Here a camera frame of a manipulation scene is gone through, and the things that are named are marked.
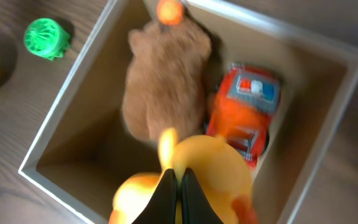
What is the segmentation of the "yellow rubber duck toy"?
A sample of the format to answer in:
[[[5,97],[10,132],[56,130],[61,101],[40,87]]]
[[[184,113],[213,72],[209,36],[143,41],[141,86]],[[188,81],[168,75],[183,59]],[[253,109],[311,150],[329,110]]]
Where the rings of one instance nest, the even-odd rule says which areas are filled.
[[[158,140],[160,173],[138,173],[128,178],[112,200],[110,223],[132,223],[149,203],[167,169],[177,178],[175,223],[182,223],[181,183],[186,168],[196,175],[208,202],[223,223],[257,224],[252,205],[252,178],[240,154],[222,137],[196,135],[180,140],[174,128]]]

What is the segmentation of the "brown plush toy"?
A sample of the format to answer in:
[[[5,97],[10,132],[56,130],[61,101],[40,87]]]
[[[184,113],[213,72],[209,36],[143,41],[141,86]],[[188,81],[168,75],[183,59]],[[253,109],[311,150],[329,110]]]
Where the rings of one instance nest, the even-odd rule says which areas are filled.
[[[122,115],[130,134],[156,141],[168,128],[186,138],[204,118],[204,67],[211,39],[185,15],[181,1],[159,1],[157,19],[129,32]]]

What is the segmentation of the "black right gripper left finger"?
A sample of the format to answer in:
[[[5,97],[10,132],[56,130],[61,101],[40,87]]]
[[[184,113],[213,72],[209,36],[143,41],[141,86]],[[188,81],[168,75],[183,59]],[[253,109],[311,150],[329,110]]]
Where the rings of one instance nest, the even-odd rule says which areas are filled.
[[[167,169],[152,197],[132,224],[175,224],[177,207],[177,178]]]

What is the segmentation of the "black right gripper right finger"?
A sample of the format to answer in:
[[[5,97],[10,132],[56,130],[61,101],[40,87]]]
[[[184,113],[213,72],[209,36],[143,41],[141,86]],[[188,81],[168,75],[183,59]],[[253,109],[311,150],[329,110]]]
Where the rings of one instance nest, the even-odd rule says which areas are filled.
[[[223,224],[216,215],[192,169],[186,168],[181,183],[183,224]]]

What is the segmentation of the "green plastic cylinder toy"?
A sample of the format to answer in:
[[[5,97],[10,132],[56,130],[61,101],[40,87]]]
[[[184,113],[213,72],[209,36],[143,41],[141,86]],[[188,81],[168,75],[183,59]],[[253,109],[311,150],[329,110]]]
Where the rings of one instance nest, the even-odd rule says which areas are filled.
[[[71,35],[55,20],[40,18],[31,22],[24,32],[24,46],[38,57],[55,60],[70,48]]]

